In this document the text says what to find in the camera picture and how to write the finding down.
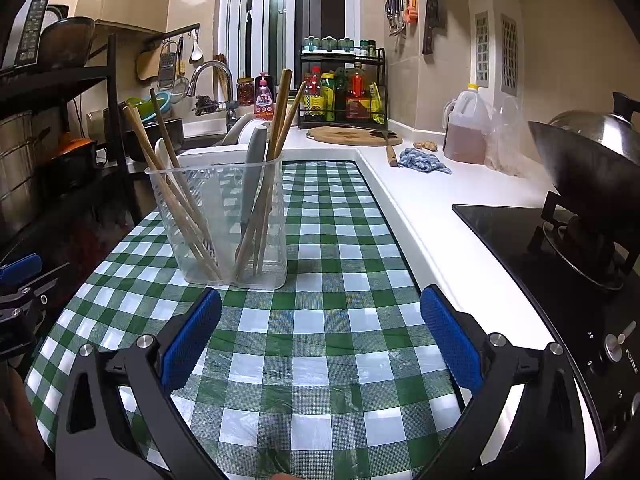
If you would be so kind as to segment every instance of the black stovetop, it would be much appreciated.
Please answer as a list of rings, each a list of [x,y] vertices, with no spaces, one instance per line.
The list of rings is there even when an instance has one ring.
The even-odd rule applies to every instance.
[[[640,324],[640,277],[632,272],[618,292],[589,282],[546,241],[542,209],[475,205],[454,205],[453,209],[569,351],[604,455],[624,430],[634,396],[640,392],[640,327],[622,345],[619,362],[611,362],[604,352],[607,334],[618,336],[634,320]],[[561,221],[571,216],[565,210],[556,212]]]

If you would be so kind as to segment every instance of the faucet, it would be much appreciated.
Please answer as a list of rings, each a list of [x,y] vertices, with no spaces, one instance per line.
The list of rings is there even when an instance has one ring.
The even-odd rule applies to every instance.
[[[221,61],[212,59],[211,61],[207,61],[196,67],[195,72],[193,72],[193,76],[191,77],[191,82],[189,83],[189,88],[187,88],[186,95],[188,97],[195,97],[196,95],[196,85],[198,84],[198,78],[202,71],[210,66],[215,66],[217,68],[221,68],[226,73],[226,98],[228,101],[226,102],[226,115],[227,121],[234,120],[236,118],[236,108],[237,104],[234,105],[234,89],[233,89],[233,76],[231,75],[231,70],[229,67],[222,63]]]

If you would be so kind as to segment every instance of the gray spatula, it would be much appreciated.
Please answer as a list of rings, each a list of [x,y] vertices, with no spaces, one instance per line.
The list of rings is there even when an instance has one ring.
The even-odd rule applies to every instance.
[[[246,152],[246,163],[253,164],[264,161],[264,152],[267,147],[267,127],[258,126],[249,141],[249,148]],[[242,205],[240,210],[240,231],[244,237],[246,226],[249,223],[251,211],[254,208],[255,192],[258,189],[261,166],[245,168],[242,178]]]

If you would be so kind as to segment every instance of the blue rag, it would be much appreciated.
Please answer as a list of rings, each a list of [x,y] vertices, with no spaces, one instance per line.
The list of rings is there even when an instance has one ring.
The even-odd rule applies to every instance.
[[[404,152],[400,153],[398,166],[423,173],[441,171],[442,173],[451,174],[451,170],[440,162],[436,155],[433,155],[433,153],[424,153],[415,148],[407,148]]]

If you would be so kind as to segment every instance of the wok lid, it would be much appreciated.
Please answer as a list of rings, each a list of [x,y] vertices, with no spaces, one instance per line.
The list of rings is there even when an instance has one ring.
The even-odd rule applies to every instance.
[[[631,123],[633,112],[640,112],[640,102],[620,92],[613,92],[613,101],[610,114],[571,110],[549,124],[594,140],[640,166],[640,134]]]

